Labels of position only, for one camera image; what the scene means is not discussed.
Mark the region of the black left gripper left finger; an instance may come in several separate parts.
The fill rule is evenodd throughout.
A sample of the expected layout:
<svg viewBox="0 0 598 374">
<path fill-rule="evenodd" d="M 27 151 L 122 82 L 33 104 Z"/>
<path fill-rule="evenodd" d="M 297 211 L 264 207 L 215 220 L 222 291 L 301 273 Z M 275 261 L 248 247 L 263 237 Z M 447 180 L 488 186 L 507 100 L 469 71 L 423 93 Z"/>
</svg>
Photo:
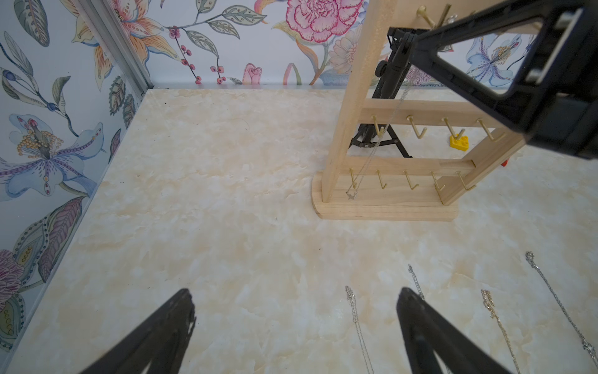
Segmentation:
<svg viewBox="0 0 598 374">
<path fill-rule="evenodd" d="M 190 290 L 182 288 L 84 373 L 178 373 L 196 325 Z"/>
</svg>

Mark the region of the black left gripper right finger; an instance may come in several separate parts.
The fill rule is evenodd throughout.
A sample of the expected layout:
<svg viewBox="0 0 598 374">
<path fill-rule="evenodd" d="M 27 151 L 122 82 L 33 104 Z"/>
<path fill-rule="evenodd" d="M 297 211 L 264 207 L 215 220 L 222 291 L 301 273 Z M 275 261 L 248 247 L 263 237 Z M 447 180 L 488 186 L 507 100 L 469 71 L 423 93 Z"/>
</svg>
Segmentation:
<svg viewBox="0 0 598 374">
<path fill-rule="evenodd" d="M 401 289 L 396 312 L 412 373 L 441 373 L 439 361 L 452 373 L 509 372 L 412 289 Z"/>
</svg>

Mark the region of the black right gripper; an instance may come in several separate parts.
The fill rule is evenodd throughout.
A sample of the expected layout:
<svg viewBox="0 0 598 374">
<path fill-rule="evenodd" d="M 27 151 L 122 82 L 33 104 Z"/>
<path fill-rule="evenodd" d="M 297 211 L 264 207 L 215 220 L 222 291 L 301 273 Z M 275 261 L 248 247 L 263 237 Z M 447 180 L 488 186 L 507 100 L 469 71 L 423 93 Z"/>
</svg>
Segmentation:
<svg viewBox="0 0 598 374">
<path fill-rule="evenodd" d="M 504 1 L 415 31 L 412 66 L 530 145 L 597 157 L 595 1 Z"/>
</svg>

